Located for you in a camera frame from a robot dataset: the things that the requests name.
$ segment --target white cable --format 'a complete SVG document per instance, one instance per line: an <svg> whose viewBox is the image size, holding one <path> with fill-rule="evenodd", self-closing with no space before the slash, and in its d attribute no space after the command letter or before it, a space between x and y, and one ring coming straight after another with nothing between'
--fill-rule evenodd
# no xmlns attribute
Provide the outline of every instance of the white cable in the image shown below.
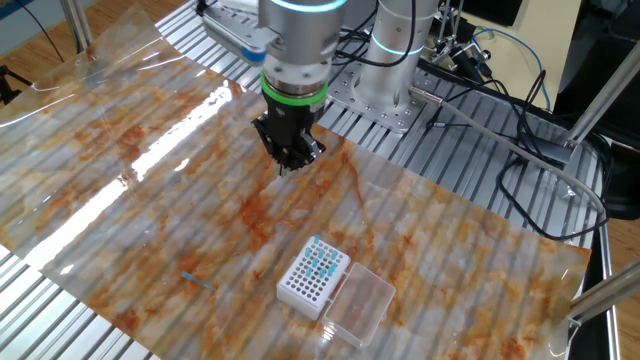
<svg viewBox="0 0 640 360"><path fill-rule="evenodd" d="M459 118L461 118L462 120L467 122L469 125L471 125L473 128L475 128L476 130L481 132L483 135L488 136L491 139L497 141L498 143L508 147L509 150L511 150L514 153L522 156L523 158L531 161L532 163L540 166L541 168L547 169L550 172L556 174L559 178L561 178L562 180L566 181L569 185L573 185L573 186L576 186L576 187L580 188L582 191L584 191L585 194L587 194L589 199L591 199L591 201L596 205L596 210L598 211L598 215L601 215L601 216L605 215L604 204L600 200L600 197L598 195L596 195L596 193L593 192L593 190L591 190L591 188L589 188L587 185L583 184L580 180L574 178L573 176L571 176L571 175L567 174L566 172L556 168L553 165L547 164L546 162L544 162L544 161L538 159L537 157L529 154L528 152L522 150L520 147L514 145L513 143L503 139L499 135L495 134L493 131L491 131L491 130L485 128L484 126L478 124L477 122L473 121L473 119L471 119L465 113L463 113L462 111L458 110L455 106L447 103L446 101L442 101L440 103L440 105L442 107L446 108L446 109L451 110L456 116L458 116Z"/></svg>

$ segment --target blue light ring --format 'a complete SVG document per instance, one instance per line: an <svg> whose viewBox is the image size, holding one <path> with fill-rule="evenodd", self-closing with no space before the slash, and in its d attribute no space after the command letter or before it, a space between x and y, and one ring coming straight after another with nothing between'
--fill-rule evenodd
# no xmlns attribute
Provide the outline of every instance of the blue light ring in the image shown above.
<svg viewBox="0 0 640 360"><path fill-rule="evenodd" d="M289 9L293 11L305 12L305 13L321 13L321 12L332 11L341 7L347 2L347 0L334 0L333 2L330 2L328 4L322 4L322 5L293 4L285 0L271 0L271 2L285 9Z"/></svg>
<svg viewBox="0 0 640 360"><path fill-rule="evenodd" d="M373 39L373 41L374 41L374 42L375 42L375 43L376 43L376 44L377 44L377 45L378 45L382 50L384 50L384 51L386 51L386 52L388 52L388 53L391 53L391 54L394 54L394 55L400 55L400 56L402 56L402 55L404 55L404 53L405 53L405 51L406 51L406 49L405 49L405 51L397 51L397 50L389 49L388 47L386 47L386 46L382 45L382 44L378 41L378 39L376 39L376 37L375 37L375 36L373 36L373 34L371 34L371 39ZM409 52L409 55L415 55L415 54L418 54L420 51L422 51L422 49L424 49L424 46L421 46L421 47L420 47L420 49L416 49L416 50L410 51L410 52Z"/></svg>

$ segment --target metal mounting plate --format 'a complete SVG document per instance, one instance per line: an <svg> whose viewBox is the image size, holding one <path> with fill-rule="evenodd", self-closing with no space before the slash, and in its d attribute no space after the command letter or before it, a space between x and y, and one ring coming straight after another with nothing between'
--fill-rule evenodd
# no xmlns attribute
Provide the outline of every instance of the metal mounting plate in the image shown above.
<svg viewBox="0 0 640 360"><path fill-rule="evenodd" d="M360 70L360 63L352 63L340 72L338 77L329 85L327 95L337 104L373 120L381 126L395 133L405 133L416 121L425 103L412 99L406 108L379 109L360 101L351 90L351 82ZM428 85L425 74L415 73L413 82L420 86Z"/></svg>

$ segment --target small blue object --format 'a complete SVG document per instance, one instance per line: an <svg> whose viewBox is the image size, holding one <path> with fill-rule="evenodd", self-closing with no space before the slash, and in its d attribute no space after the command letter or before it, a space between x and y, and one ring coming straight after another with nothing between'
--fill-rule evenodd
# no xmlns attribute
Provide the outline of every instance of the small blue object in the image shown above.
<svg viewBox="0 0 640 360"><path fill-rule="evenodd" d="M247 59L248 62L255 65L261 65L264 62L264 58L267 57L267 50L252 51L250 49L243 47L240 50L240 52L242 53L242 56L244 56L244 58Z"/></svg>

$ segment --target wooden floor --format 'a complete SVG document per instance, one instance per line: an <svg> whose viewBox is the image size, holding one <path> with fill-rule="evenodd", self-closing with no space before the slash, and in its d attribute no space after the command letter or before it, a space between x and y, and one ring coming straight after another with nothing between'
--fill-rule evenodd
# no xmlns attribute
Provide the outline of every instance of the wooden floor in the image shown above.
<svg viewBox="0 0 640 360"><path fill-rule="evenodd" d="M156 22L172 10L184 4L184 0L138 0L138 3ZM92 34L97 37L106 30L132 4L130 0L98 0L86 9ZM49 36L58 46L65 59L75 55L75 45L66 23L60 23L50 30ZM51 44L40 34L6 56L0 58L0 65L24 78L35 81L60 64ZM14 89L26 87L10 80ZM613 270L618 271L640 257L640 221L629 222L611 220L609 238ZM640 354L640 294L618 306L618 324L622 359L638 359Z"/></svg>

